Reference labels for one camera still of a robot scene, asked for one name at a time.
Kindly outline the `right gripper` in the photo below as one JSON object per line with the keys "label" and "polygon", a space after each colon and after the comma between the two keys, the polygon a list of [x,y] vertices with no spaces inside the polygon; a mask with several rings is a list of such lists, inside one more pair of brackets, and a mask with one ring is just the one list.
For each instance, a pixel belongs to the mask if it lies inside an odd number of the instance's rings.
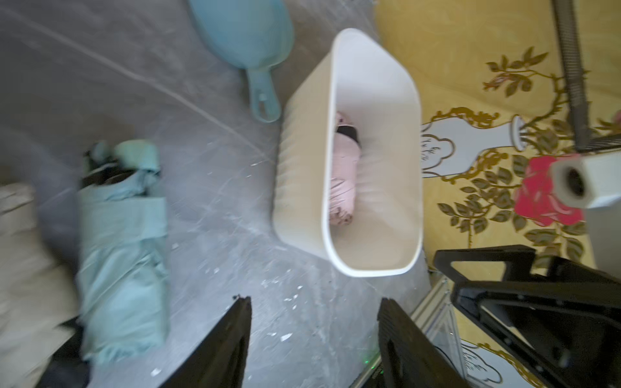
{"label": "right gripper", "polygon": [[620,385],[620,281],[523,245],[442,250],[451,302],[547,387]]}

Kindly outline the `white plastic storage box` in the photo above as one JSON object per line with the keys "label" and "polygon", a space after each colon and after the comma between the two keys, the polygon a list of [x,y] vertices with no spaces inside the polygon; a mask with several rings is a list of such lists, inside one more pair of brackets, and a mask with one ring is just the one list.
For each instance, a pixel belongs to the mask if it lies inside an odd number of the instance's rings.
{"label": "white plastic storage box", "polygon": [[283,116],[273,226],[282,242],[354,277],[394,276],[422,248],[420,96],[409,73],[354,28]]}

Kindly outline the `pink umbrella with black band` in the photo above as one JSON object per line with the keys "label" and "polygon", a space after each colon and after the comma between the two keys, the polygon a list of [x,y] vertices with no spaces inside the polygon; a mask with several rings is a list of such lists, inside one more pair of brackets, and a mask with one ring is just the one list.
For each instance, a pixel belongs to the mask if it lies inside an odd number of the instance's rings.
{"label": "pink umbrella with black band", "polygon": [[345,226],[352,222],[361,153],[357,128],[345,114],[336,113],[329,194],[329,221],[332,226]]}

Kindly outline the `teal umbrella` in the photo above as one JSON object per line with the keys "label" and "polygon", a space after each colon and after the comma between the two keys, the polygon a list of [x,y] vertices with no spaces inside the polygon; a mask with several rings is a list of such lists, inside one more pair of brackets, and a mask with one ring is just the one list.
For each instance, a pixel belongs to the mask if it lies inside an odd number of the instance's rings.
{"label": "teal umbrella", "polygon": [[168,212],[157,147],[97,142],[84,155],[78,204],[83,358],[109,365],[164,345]]}

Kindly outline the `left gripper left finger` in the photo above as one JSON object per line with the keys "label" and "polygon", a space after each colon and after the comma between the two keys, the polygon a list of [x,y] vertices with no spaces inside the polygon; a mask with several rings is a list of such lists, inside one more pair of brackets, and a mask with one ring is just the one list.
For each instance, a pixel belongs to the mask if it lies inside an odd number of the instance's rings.
{"label": "left gripper left finger", "polygon": [[252,300],[238,296],[163,388],[241,387],[252,326]]}

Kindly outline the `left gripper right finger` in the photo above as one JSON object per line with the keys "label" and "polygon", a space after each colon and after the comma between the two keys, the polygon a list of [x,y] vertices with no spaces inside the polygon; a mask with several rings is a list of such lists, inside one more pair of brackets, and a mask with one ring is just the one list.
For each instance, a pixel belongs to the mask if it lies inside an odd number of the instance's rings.
{"label": "left gripper right finger", "polygon": [[468,386],[393,299],[381,300],[378,341],[387,387]]}

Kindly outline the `beige umbrella with wooden handle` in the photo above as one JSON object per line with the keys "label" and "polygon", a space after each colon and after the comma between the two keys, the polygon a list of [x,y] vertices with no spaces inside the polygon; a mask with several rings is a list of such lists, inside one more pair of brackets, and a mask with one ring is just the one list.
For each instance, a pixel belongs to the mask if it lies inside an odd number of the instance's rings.
{"label": "beige umbrella with wooden handle", "polygon": [[40,237],[34,190],[1,187],[1,385],[34,387],[52,355],[74,334],[78,314],[68,269]]}

